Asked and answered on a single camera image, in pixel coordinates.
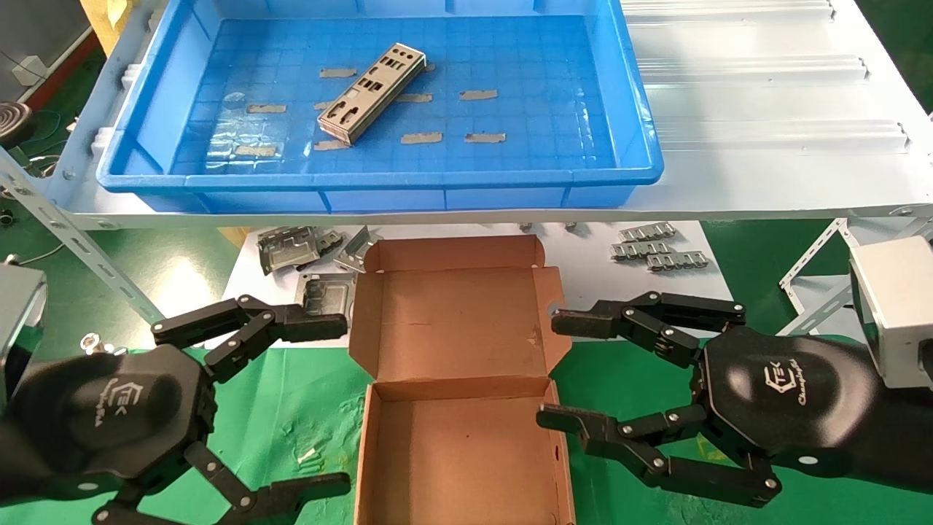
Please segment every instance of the blue storage bin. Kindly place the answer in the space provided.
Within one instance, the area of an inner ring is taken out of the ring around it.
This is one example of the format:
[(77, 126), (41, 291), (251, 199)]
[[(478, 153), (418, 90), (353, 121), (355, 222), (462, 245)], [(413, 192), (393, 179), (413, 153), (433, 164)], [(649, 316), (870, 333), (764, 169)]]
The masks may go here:
[[(435, 65), (406, 90), (433, 100), (315, 150), (332, 137), (314, 105), (353, 82), (321, 69), (365, 71), (395, 42)], [(616, 207), (662, 170), (619, 0), (170, 0), (97, 177), (157, 211), (376, 213)]]

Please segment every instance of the box lid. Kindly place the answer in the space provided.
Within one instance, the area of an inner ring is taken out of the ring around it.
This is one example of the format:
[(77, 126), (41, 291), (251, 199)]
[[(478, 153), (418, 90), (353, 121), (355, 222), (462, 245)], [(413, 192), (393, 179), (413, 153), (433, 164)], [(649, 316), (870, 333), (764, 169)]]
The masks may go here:
[(533, 235), (382, 240), (356, 282), (350, 356), (376, 381), (547, 376), (557, 268)]

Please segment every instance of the gray tape strip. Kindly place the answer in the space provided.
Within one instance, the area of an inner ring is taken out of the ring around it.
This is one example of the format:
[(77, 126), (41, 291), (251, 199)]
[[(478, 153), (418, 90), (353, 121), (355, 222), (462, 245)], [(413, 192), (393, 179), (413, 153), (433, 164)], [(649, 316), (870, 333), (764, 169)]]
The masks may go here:
[(350, 148), (346, 144), (343, 144), (340, 140), (322, 140), (320, 142), (314, 143), (315, 151), (330, 151), (331, 149), (347, 149)]
[(234, 155), (271, 157), (275, 155), (275, 146), (237, 146)]
[(285, 108), (285, 105), (250, 104), (246, 107), (246, 113), (285, 113)]
[(396, 97), (398, 102), (431, 102), (434, 95), (431, 93), (402, 93)]
[(472, 90), (460, 92), (460, 100), (488, 100), (499, 96), (499, 90)]
[(468, 133), (466, 134), (464, 139), (466, 142), (495, 144), (497, 142), (505, 142), (506, 134), (504, 133)]
[(325, 67), (321, 70), (321, 78), (347, 78), (356, 75), (352, 67)]
[(441, 138), (443, 138), (441, 132), (409, 133), (402, 136), (402, 144), (430, 144), (440, 142)]

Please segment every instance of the robotic hand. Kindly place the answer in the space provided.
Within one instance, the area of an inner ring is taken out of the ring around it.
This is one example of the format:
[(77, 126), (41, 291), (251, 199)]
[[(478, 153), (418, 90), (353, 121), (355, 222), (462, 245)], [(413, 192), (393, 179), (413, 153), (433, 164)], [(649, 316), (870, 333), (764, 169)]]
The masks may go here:
[[(182, 351), (234, 331), (204, 365)], [(0, 371), (16, 384), (0, 416), (0, 506), (117, 491), (92, 523), (181, 525), (136, 508), (193, 466), (230, 502), (217, 525), (293, 524), (307, 502), (346, 494), (349, 476), (248, 489), (206, 445), (215, 383), (229, 381), (277, 339), (333, 339), (346, 331), (343, 315), (309, 316), (298, 305), (244, 295), (153, 325), (157, 346), (147, 353), (96, 353)]]
[[(763, 335), (744, 324), (742, 305), (654, 291), (586, 312), (558, 310), (556, 333), (621, 336), (693, 367), (690, 403), (625, 421), (544, 404), (537, 423), (575, 434), (586, 454), (618, 461), (649, 487), (734, 504), (770, 502), (782, 488), (773, 465), (933, 493), (930, 389), (887, 388), (868, 347)], [(721, 334), (703, 347), (676, 327)], [(738, 466), (658, 450), (697, 433)]]

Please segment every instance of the open cardboard box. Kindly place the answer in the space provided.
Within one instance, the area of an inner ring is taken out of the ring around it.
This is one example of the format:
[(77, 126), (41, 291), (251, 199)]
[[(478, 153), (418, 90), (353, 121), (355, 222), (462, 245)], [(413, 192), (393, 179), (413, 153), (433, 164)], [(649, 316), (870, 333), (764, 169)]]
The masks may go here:
[(570, 349), (534, 235), (383, 240), (356, 283), (366, 396), (355, 525), (575, 523), (566, 441), (535, 423)]

